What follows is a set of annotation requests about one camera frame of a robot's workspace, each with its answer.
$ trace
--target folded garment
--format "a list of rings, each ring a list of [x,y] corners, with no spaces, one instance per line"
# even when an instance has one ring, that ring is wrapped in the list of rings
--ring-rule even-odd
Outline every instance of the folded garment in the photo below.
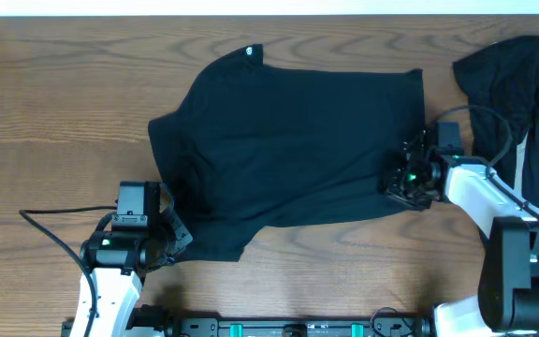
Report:
[[[421,70],[280,69],[264,65],[261,45],[214,61],[177,111],[149,123],[194,238],[178,260],[237,261],[264,226],[401,212],[378,184],[424,123]]]
[[[539,37],[496,43],[457,61],[453,69],[470,104],[491,107],[509,121],[514,143],[494,168],[505,183],[539,207]],[[482,111],[471,112],[471,124],[473,154],[492,159],[506,142],[502,124]]]

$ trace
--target table surface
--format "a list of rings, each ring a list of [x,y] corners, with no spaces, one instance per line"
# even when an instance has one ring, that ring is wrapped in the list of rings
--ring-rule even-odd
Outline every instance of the table surface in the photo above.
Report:
[[[57,336],[78,300],[79,268],[17,211],[110,204],[122,180],[159,180],[147,123],[175,110],[210,61],[263,43],[272,66],[423,68],[430,120],[466,102],[453,61],[524,34],[539,34],[539,16],[0,18],[0,336]],[[101,215],[37,219],[78,250]],[[482,261],[471,219],[435,205],[267,227],[238,263],[150,274],[141,302],[226,317],[418,311],[472,295]]]

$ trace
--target wooden table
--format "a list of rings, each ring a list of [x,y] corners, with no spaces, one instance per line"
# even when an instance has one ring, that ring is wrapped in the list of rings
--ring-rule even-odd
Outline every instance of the wooden table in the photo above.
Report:
[[[121,180],[158,180],[147,123],[175,110],[210,61],[264,43],[273,66],[420,67],[430,119],[466,102],[451,62],[523,34],[539,34],[539,17],[0,19],[0,336],[57,336],[78,300],[78,267],[17,210],[110,204]],[[78,250],[101,215],[38,220]],[[223,316],[415,311],[473,294],[482,260],[472,221],[436,205],[357,223],[268,227],[239,263],[150,274],[142,302]]]

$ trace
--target black fabric pile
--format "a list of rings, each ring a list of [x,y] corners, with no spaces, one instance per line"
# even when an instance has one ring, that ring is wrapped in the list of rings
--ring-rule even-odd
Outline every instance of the black fabric pile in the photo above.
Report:
[[[456,62],[453,69],[470,104],[491,107],[510,122],[514,143],[494,167],[510,186],[515,183],[517,145],[527,135],[521,193],[539,207],[539,37],[496,43]],[[506,141],[502,124],[481,111],[472,111],[471,124],[473,154],[492,159]]]
[[[378,184],[423,127],[421,70],[280,69],[264,65],[260,45],[214,61],[177,111],[149,123],[155,162],[194,238],[178,260],[237,261],[264,226],[401,212]]]

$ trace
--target white backdrop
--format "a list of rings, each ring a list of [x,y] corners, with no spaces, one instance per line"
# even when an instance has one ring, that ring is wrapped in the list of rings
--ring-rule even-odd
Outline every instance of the white backdrop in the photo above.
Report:
[[[539,0],[0,0],[0,16],[539,14]]]

